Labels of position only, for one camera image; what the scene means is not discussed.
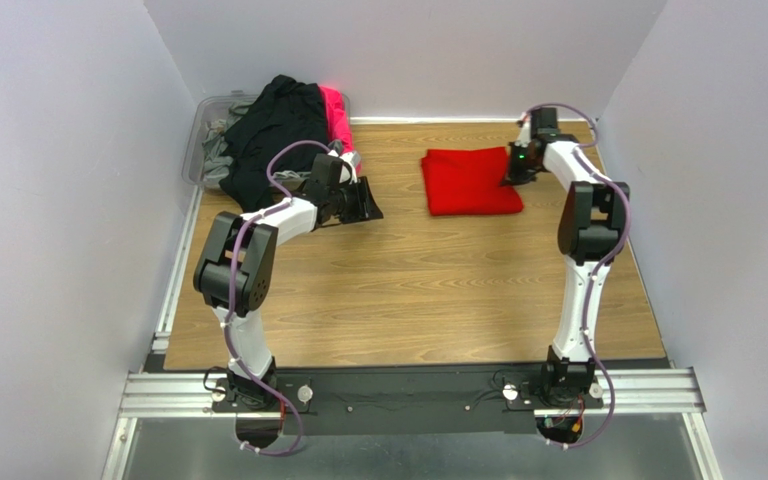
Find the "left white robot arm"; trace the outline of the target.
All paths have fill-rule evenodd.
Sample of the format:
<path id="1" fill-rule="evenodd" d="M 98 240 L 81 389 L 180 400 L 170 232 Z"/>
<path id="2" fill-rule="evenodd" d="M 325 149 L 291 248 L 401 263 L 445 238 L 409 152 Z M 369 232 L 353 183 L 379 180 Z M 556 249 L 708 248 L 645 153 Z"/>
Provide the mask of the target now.
<path id="1" fill-rule="evenodd" d="M 299 190 L 275 205 L 215 217 L 193 283 L 219 320 L 228 351 L 227 384 L 216 393 L 255 410 L 278 399 L 261 313 L 278 247 L 331 220 L 353 224 L 382 216 L 355 161 L 329 153 L 316 155 Z"/>

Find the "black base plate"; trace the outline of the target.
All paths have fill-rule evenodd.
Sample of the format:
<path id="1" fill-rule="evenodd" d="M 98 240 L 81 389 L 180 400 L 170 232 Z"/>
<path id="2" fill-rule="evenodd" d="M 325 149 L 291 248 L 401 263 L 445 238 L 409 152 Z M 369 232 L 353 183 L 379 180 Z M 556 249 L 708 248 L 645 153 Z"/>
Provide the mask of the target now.
<path id="1" fill-rule="evenodd" d="M 610 407 L 593 363 L 270 368 L 259 383 L 212 368 L 216 413 L 242 440 L 502 432 L 576 442 L 584 416 Z"/>

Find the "clear plastic bin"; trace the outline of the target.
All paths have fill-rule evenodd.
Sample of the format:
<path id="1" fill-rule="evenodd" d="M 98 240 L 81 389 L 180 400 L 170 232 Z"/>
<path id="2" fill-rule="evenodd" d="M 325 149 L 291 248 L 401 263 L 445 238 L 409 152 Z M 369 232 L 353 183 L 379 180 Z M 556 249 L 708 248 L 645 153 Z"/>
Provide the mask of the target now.
<path id="1" fill-rule="evenodd" d="M 275 183 L 300 182 L 318 154 L 360 171 L 344 96 L 315 83 L 278 78 L 259 94 L 211 97 L 196 111 L 182 176 L 248 205 L 269 202 Z"/>

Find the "black t-shirt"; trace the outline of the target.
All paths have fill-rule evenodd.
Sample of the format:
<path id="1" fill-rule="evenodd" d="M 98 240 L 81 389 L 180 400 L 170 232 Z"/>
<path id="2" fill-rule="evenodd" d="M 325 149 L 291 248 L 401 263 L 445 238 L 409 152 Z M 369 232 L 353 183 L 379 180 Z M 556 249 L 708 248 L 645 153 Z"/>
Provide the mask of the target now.
<path id="1" fill-rule="evenodd" d="M 273 204 L 266 174 L 273 157 L 302 140 L 328 144 L 325 102 L 315 83 L 278 75 L 266 85 L 247 113 L 224 134 L 222 152 L 232 158 L 228 175 L 219 182 L 244 212 Z"/>

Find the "grey t-shirt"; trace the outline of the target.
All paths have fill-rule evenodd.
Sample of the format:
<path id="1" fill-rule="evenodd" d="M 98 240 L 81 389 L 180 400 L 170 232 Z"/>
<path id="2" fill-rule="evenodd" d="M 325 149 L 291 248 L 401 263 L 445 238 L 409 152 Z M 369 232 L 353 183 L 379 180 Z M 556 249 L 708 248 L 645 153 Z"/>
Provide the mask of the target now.
<path id="1" fill-rule="evenodd" d="M 220 155 L 227 146 L 224 133 L 255 100 L 255 96 L 210 97 L 199 104 L 188 143 L 185 178 L 207 190 L 220 189 L 219 183 L 230 173 L 232 163 L 231 157 Z"/>

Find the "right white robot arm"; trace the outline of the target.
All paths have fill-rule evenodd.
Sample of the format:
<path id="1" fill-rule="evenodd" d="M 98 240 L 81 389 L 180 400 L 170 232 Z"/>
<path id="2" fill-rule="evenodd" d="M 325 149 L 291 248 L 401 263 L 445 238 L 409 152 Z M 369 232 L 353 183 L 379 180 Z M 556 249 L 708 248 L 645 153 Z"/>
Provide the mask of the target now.
<path id="1" fill-rule="evenodd" d="M 566 190 L 557 245 L 566 268 L 557 333 L 530 395 L 547 406 L 564 406 L 589 393 L 600 361 L 595 333 L 599 303 L 630 229 L 629 188 L 604 175 L 568 135 L 540 135 L 509 144 L 502 184 L 525 185 L 539 173 L 555 176 Z"/>

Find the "pink t-shirt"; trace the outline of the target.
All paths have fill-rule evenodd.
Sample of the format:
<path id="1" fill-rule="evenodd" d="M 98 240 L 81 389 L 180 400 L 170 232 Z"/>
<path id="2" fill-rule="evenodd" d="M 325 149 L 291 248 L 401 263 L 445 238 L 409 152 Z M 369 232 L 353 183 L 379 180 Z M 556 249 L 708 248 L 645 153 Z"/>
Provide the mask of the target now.
<path id="1" fill-rule="evenodd" d="M 319 86 L 325 106 L 329 148 L 340 154 L 356 151 L 350 128 L 348 101 L 337 89 Z"/>

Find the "red t-shirt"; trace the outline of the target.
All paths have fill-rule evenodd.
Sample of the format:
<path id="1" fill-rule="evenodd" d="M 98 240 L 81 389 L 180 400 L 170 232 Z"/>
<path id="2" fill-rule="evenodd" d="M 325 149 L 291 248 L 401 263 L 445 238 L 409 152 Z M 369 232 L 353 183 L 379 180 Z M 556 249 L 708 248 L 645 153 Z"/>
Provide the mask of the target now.
<path id="1" fill-rule="evenodd" d="M 432 216 L 511 215 L 523 211 L 518 192 L 503 183 L 508 167 L 504 147 L 430 149 L 420 166 Z"/>

